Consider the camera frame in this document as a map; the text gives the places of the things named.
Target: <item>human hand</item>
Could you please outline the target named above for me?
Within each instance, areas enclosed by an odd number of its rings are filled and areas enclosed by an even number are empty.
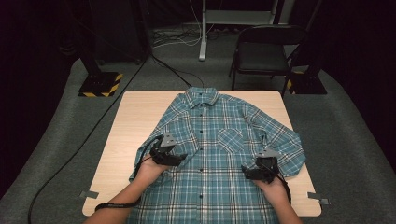
[[[135,180],[148,187],[150,184],[154,183],[163,171],[168,168],[169,166],[155,163],[151,156],[147,154],[140,164]]]
[[[253,182],[264,192],[265,198],[272,206],[290,204],[288,194],[279,178],[275,177],[271,184],[261,180],[253,180]]]

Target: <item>hazard tape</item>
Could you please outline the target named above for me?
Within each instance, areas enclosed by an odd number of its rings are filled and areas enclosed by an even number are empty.
[[[298,75],[303,75],[304,74],[304,72],[301,72],[301,71],[295,71],[293,73],[294,74],[298,74]],[[289,79],[289,81],[288,81],[287,88],[288,88],[290,94],[296,94],[296,91],[295,91],[295,89],[293,87],[293,83],[291,82],[291,79]]]
[[[117,88],[120,85],[120,81],[122,78],[122,74],[119,74],[115,81],[113,86],[111,87],[109,92],[80,92],[78,96],[85,96],[85,97],[109,97],[113,96],[114,93],[116,93]]]

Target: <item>wristband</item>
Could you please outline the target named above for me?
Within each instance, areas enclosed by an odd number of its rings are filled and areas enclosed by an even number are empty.
[[[140,204],[141,198],[137,199],[134,203],[99,203],[95,207],[95,212],[102,208],[131,208]]]

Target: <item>blue plaid shirt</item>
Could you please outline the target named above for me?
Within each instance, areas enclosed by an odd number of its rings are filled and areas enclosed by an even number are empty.
[[[297,133],[244,100],[195,87],[170,104],[137,150],[135,163],[144,146],[166,132],[177,140],[171,152],[188,156],[145,191],[129,223],[278,222],[261,190],[245,179],[241,165],[255,167],[255,155],[269,147],[281,153],[282,174],[297,175],[305,160]]]

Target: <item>shirt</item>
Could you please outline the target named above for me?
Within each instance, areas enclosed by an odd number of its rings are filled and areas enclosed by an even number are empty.
[[[187,158],[153,183],[129,215],[129,223],[277,223],[274,208],[245,176],[264,148],[279,153],[284,176],[297,175],[305,155],[297,133],[256,106],[214,88],[191,87],[169,105],[143,148],[171,133],[171,154]]]

